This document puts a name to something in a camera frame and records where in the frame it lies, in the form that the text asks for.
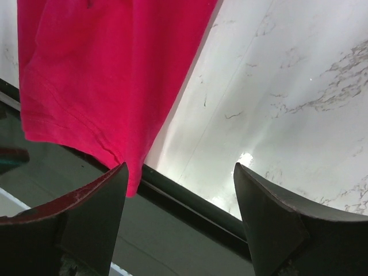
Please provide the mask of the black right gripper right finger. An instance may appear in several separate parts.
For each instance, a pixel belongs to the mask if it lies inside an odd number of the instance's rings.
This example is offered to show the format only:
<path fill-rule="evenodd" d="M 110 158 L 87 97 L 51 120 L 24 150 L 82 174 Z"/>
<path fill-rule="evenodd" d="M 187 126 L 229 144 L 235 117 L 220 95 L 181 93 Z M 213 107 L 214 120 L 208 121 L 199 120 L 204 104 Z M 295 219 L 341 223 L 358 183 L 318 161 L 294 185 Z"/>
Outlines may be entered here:
<path fill-rule="evenodd" d="M 240 163 L 233 179 L 256 275 L 367 275 L 367 216 L 311 201 Z"/>

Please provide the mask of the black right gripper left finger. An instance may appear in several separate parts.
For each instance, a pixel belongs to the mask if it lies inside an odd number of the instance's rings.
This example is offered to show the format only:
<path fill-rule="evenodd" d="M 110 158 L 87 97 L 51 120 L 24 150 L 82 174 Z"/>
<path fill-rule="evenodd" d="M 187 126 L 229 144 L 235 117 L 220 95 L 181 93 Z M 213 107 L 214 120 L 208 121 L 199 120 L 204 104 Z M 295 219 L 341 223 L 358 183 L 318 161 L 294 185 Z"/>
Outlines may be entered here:
<path fill-rule="evenodd" d="M 1 217 L 1 275 L 108 275 L 127 183 L 121 164 L 51 202 Z"/>

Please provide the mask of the magenta t-shirt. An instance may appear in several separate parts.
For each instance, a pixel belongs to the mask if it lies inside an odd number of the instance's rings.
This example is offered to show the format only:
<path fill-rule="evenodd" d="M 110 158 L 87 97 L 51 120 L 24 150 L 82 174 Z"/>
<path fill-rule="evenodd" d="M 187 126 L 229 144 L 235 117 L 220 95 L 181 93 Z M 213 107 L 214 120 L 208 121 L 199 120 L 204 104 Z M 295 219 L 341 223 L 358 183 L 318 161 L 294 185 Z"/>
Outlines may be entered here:
<path fill-rule="evenodd" d="M 26 139 L 125 163 L 126 195 L 190 70 L 216 1 L 18 1 Z"/>

